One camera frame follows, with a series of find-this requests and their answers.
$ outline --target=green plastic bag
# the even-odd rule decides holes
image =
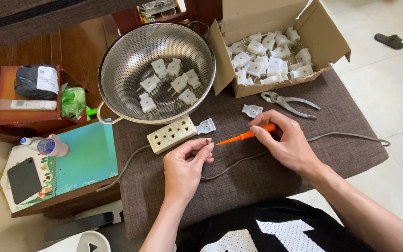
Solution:
[[[86,107],[85,90],[81,87],[66,87],[62,96],[62,115],[74,121],[80,119]]]

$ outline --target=cardboard box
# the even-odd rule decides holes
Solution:
[[[236,98],[304,83],[316,79],[323,71],[331,68],[330,63],[337,62],[343,56],[350,61],[349,45],[318,0],[314,0],[299,15],[307,3],[308,0],[254,0],[251,2],[224,0],[222,32],[215,20],[207,37],[214,51],[217,65],[213,83],[215,94],[218,95],[229,83],[232,84]],[[316,65],[313,67],[315,72],[279,83],[239,85],[226,46],[251,34],[285,32],[291,26],[294,26],[301,36],[299,42],[304,48],[309,48],[312,63]],[[295,62],[294,54],[291,57],[291,62]]]

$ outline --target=electrical outlet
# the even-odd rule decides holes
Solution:
[[[153,152],[160,154],[194,135],[197,135],[197,129],[194,127],[191,118],[187,116],[148,134],[147,139]]]

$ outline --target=perforated metal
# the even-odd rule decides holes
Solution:
[[[187,85],[199,98],[194,105],[180,101],[178,93],[172,97],[173,89],[167,92],[176,78],[168,75],[150,93],[157,111],[143,113],[139,95],[145,90],[136,90],[141,81],[155,74],[151,62],[158,58],[166,66],[172,58],[180,59],[179,76],[195,70],[200,87],[193,89]],[[120,117],[138,123],[163,124],[193,112],[211,88],[214,75],[214,54],[203,37],[184,25],[157,22],[141,26],[116,41],[102,59],[98,78],[103,100]]]

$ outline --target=screwdriver handle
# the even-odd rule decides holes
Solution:
[[[270,123],[267,125],[262,126],[262,129],[265,129],[266,131],[270,132],[273,130],[276,130],[276,126],[274,125],[274,123]],[[253,132],[250,130],[248,132],[245,132],[243,134],[240,134],[240,139],[244,140],[246,138],[250,138],[250,137],[254,137],[255,135],[253,134]]]

